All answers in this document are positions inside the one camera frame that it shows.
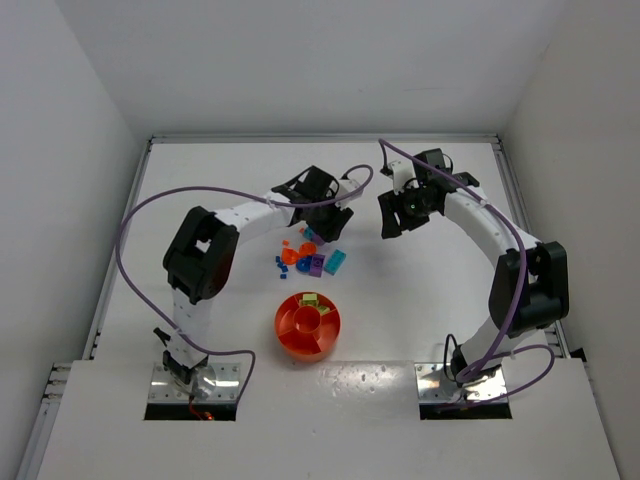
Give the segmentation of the purple rounded lego brick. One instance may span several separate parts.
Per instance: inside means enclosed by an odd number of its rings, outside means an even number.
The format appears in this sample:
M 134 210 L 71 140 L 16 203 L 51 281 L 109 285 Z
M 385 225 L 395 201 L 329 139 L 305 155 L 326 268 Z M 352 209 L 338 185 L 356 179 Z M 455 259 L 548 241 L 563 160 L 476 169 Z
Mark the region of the purple rounded lego brick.
M 318 246 L 322 246 L 326 244 L 326 241 L 322 237 L 313 236 L 310 242 L 315 243 Z

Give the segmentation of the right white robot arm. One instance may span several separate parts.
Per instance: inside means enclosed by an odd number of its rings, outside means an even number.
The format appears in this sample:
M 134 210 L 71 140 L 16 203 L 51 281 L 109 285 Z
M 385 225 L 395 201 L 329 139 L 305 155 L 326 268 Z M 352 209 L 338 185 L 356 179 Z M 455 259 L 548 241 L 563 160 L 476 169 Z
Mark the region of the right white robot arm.
M 558 242 L 543 242 L 512 223 L 468 172 L 456 172 L 439 149 L 385 159 L 393 182 L 379 195 L 382 232 L 397 238 L 429 222 L 434 213 L 454 223 L 494 269 L 488 319 L 455 347 L 453 381 L 465 384 L 496 369 L 522 341 L 569 313 L 568 259 Z

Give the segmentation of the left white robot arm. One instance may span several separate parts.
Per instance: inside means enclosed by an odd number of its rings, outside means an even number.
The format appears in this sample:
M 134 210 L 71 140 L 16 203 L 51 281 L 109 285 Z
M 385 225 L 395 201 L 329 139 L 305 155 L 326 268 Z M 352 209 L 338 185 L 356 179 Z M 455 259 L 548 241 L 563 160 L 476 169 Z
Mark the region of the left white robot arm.
M 207 364 L 209 355 L 193 344 L 206 335 L 213 298 L 227 283 L 242 244 L 299 222 L 322 241 L 335 241 L 353 215 L 348 202 L 360 194 L 356 180 L 337 179 L 311 166 L 256 201 L 189 210 L 163 259 L 172 290 L 171 320 L 177 326 L 163 352 L 164 367 L 188 385 Z

